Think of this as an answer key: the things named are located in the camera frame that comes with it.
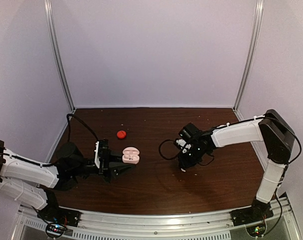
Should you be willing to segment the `white oval charging case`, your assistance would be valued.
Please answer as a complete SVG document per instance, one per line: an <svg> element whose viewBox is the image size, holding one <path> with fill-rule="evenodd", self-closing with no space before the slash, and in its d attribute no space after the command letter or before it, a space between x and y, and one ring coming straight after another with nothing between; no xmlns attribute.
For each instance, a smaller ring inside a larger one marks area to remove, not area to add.
<svg viewBox="0 0 303 240"><path fill-rule="evenodd" d="M138 164L140 161L140 151L135 147L126 147L122 151L122 160L126 164Z"/></svg>

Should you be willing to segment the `red round earbud charging case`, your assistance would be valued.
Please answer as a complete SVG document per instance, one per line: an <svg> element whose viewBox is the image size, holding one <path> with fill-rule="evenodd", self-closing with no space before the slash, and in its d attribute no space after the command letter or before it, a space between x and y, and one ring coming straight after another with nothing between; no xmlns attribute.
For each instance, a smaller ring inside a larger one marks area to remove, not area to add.
<svg viewBox="0 0 303 240"><path fill-rule="evenodd" d="M124 130L119 130L116 133L116 136L117 136L118 139L125 139L127 137L127 132L124 131Z"/></svg>

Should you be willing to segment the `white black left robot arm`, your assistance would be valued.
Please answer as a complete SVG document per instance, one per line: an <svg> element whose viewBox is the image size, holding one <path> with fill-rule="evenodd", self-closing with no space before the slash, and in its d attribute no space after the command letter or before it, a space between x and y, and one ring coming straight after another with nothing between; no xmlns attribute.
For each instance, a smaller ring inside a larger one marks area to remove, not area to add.
<svg viewBox="0 0 303 240"><path fill-rule="evenodd" d="M51 192L68 191L77 184L77 177L92 175L110 182L134 168L140 161L140 151L126 147L113 153L107 140L95 143L94 157L85 158L73 142L65 143L57 152L57 161L44 163L20 156L5 147L0 140L0 192L44 212L52 222L59 222L63 210Z"/></svg>

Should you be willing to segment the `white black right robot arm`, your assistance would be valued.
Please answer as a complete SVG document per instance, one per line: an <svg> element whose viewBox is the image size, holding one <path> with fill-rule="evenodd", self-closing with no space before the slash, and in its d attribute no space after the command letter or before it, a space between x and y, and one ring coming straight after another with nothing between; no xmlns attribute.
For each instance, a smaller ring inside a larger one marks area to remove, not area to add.
<svg viewBox="0 0 303 240"><path fill-rule="evenodd" d="M292 156L294 144L300 142L293 129L274 109L251 119L227 122L208 130L188 123L178 135L174 144L179 149L178 163L182 170L199 164L204 155L212 156L216 149L245 143L264 145L267 154L264 175L247 213L253 221L267 213L288 167L296 160Z"/></svg>

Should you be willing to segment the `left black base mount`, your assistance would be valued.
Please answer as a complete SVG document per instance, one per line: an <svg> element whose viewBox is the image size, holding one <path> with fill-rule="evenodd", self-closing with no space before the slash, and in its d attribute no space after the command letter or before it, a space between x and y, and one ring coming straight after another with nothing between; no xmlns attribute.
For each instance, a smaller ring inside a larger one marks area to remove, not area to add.
<svg viewBox="0 0 303 240"><path fill-rule="evenodd" d="M54 192L46 189L44 192L47 197L47 200L45 201L46 205L44 208L37 210L38 216L48 222L77 227L81 212L60 207Z"/></svg>

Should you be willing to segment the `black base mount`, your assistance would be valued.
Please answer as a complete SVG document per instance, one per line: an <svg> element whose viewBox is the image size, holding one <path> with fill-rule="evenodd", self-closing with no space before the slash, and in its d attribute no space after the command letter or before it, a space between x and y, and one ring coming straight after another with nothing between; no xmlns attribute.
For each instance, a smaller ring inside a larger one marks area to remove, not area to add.
<svg viewBox="0 0 303 240"><path fill-rule="evenodd" d="M247 225L263 221L265 217L273 217L271 200L275 193L275 189L270 192L259 190L249 207L232 210L230 216L233 225L235 227Z"/></svg>
<svg viewBox="0 0 303 240"><path fill-rule="evenodd" d="M81 212L60 207L54 192L46 189L44 192L47 197L47 200L45 201L46 205L44 208L37 210L38 216L48 222L77 227Z"/></svg>

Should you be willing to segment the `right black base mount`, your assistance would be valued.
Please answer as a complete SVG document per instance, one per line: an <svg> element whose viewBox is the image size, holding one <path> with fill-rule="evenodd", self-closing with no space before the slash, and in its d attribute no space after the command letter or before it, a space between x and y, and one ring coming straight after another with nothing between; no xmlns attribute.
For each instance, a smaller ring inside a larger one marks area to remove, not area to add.
<svg viewBox="0 0 303 240"><path fill-rule="evenodd" d="M230 216L233 225L235 227L247 225L263 221L265 217L273 217L271 200L275 193L275 189L270 192L259 190L249 207L232 210Z"/></svg>

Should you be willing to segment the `aluminium front rail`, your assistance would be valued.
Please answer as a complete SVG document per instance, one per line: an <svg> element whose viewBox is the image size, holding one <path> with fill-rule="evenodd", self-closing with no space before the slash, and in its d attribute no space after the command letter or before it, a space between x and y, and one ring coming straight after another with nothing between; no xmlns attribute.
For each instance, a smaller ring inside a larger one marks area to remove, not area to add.
<svg viewBox="0 0 303 240"><path fill-rule="evenodd" d="M301 232L287 197L271 202L273 216L264 240L300 240ZM82 211L78 225L69 226L62 240L253 240L254 224L234 225L230 209L174 215L133 215Z"/></svg>

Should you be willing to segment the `right aluminium frame post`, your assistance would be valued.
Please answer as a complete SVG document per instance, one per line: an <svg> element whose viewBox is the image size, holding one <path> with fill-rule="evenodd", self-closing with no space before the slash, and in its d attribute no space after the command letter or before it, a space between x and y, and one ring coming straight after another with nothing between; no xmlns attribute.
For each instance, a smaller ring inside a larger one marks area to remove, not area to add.
<svg viewBox="0 0 303 240"><path fill-rule="evenodd" d="M244 96L247 82L250 76L251 68L255 57L255 51L257 48L257 44L261 32L263 15L264 15L264 0L257 0L254 16L253 16L253 25L252 25L251 37L250 37L247 57L245 61L245 66L244 66L240 86L237 92L237 96L235 99L235 103L233 106L233 110L235 113L237 113L240 108L241 101Z"/></svg>

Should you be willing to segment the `aluminium frame post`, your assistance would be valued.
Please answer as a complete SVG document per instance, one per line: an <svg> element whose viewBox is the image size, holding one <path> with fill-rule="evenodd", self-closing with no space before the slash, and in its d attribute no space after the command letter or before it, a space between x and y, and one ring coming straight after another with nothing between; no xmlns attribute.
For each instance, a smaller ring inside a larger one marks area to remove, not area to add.
<svg viewBox="0 0 303 240"><path fill-rule="evenodd" d="M54 62L56 64L59 80L62 86L62 91L64 93L69 110L73 112L76 108L72 99L70 88L68 86L68 82L66 79L66 74L62 62L51 0L44 0L44 11L48 25L49 38L52 45Z"/></svg>
<svg viewBox="0 0 303 240"><path fill-rule="evenodd" d="M241 101L244 96L247 82L250 76L251 68L255 57L255 51L257 48L257 44L261 32L263 15L264 15L264 0L257 0L254 16L253 16L253 25L252 25L251 37L250 37L247 57L245 61L245 66L244 66L240 86L237 92L237 96L235 99L235 103L233 106L233 110L235 113L237 113L240 108Z"/></svg>

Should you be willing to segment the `left aluminium frame post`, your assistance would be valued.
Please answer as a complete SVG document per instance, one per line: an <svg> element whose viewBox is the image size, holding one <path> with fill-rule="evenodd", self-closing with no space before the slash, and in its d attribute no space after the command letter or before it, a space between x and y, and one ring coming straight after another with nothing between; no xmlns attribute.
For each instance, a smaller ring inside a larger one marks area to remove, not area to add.
<svg viewBox="0 0 303 240"><path fill-rule="evenodd" d="M62 62L51 0L44 0L44 11L48 25L49 38L52 45L54 62L56 64L59 80L62 86L62 91L64 93L69 110L73 112L76 108L72 99L70 88L68 86L68 82L66 79L66 74Z"/></svg>

